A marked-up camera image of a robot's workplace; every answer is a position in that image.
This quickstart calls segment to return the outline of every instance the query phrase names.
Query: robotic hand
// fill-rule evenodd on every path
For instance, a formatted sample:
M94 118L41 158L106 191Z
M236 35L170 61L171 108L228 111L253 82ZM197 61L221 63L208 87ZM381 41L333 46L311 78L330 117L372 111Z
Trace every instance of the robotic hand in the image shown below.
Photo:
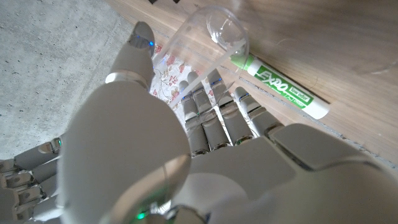
M208 79L231 142L201 84L182 100L185 132L147 92L153 45L137 23L67 132L0 161L0 220L398 223L398 182L387 169L319 130L282 125L238 87L254 139L216 70Z

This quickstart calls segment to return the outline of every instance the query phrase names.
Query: wood grain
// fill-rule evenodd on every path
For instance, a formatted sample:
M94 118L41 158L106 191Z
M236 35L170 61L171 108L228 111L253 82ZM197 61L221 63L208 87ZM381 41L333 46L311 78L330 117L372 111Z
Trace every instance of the wood grain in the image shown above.
M160 45L199 7L228 8L248 31L251 53L331 103L330 112L320 120L323 124L398 164L398 1L108 2L133 24L147 22ZM254 77L242 77L273 94ZM252 85L237 84L283 123L305 123L328 131Z

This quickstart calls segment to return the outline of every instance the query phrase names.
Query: gray concrete surface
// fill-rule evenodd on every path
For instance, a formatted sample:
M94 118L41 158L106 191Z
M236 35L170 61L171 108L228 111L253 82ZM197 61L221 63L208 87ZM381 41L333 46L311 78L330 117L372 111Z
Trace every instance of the gray concrete surface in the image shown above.
M0 159L62 134L131 31L104 1L0 1Z

